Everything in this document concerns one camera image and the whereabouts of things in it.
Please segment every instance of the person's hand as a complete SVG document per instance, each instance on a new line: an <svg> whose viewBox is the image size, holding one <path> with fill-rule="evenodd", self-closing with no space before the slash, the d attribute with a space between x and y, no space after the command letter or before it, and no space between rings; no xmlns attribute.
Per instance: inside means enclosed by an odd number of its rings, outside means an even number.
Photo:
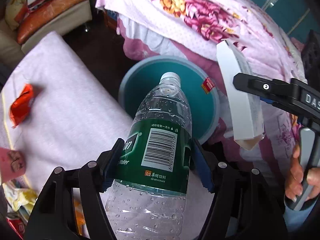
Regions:
<svg viewBox="0 0 320 240"><path fill-rule="evenodd" d="M293 202L297 201L296 196L302 194L302 179L303 169L299 163L298 157L300 156L300 146L297 144L293 149L291 157L290 170L285 181L285 195ZM311 168L307 175L307 182L309 185L314 186L306 201L315 198L320 193L320 168Z"/></svg>

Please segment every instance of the cardboard box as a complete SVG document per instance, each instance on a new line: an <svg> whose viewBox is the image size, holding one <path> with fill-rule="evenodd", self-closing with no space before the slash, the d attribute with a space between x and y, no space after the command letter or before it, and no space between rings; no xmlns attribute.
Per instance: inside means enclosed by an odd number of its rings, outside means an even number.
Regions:
<svg viewBox="0 0 320 240"><path fill-rule="evenodd" d="M264 137L260 98L239 91L233 85L236 74L252 75L251 68L244 55L228 40L217 45L217 59L230 105L234 140L251 150Z"/></svg>

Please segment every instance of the teal trash bin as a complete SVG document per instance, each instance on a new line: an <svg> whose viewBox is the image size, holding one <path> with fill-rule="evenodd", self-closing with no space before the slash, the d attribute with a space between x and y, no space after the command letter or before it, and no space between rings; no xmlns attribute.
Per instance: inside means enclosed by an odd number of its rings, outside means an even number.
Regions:
<svg viewBox="0 0 320 240"><path fill-rule="evenodd" d="M119 104L134 118L140 103L159 84L161 76L166 72L175 72L180 76L181 89L191 109L192 136L203 144L218 125L219 97L215 87L208 94L205 93L201 85L208 75L186 59L154 56L134 65L122 79Z"/></svg>

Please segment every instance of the floor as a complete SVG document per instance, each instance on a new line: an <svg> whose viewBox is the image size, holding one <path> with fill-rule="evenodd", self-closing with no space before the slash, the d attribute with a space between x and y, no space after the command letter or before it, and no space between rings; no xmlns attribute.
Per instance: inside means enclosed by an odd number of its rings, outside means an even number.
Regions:
<svg viewBox="0 0 320 240"><path fill-rule="evenodd" d="M103 87L115 98L126 72L137 63L123 52L124 38L104 25L103 15L92 10L93 20L63 36Z"/></svg>

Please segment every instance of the bottle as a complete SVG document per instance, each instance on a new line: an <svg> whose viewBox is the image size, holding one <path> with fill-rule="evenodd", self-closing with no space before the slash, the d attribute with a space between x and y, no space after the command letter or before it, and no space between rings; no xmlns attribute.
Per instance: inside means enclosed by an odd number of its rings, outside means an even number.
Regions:
<svg viewBox="0 0 320 240"><path fill-rule="evenodd" d="M176 73L163 74L136 113L109 189L118 240L179 240L189 175L191 112Z"/></svg>

